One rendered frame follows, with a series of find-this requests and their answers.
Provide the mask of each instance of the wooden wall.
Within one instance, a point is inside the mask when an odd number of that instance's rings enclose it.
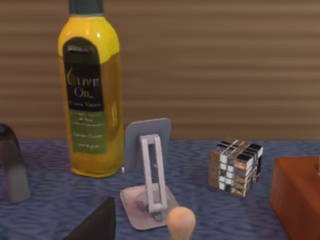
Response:
[[[320,139],[320,3],[108,0],[125,123],[169,117],[174,139]],[[0,1],[0,122],[63,139],[57,38],[67,0]]]

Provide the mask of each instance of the wood slat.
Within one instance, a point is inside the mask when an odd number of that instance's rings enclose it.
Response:
[[[320,139],[320,3],[108,0],[123,111],[169,117],[173,139]],[[68,1],[0,1],[0,122],[63,139],[57,38]]]

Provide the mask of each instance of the olive oil bottle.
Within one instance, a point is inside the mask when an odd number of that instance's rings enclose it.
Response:
[[[103,0],[69,0],[69,12],[58,56],[71,170],[103,178],[124,158],[119,40]]]

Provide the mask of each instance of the rubik's cube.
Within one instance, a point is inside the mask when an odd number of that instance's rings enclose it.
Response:
[[[236,139],[218,143],[210,152],[208,184],[245,197],[259,181],[263,147]]]

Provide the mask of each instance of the dark green bottle cap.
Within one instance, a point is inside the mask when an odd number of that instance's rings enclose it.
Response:
[[[103,14],[104,0],[69,0],[69,12],[76,15]]]

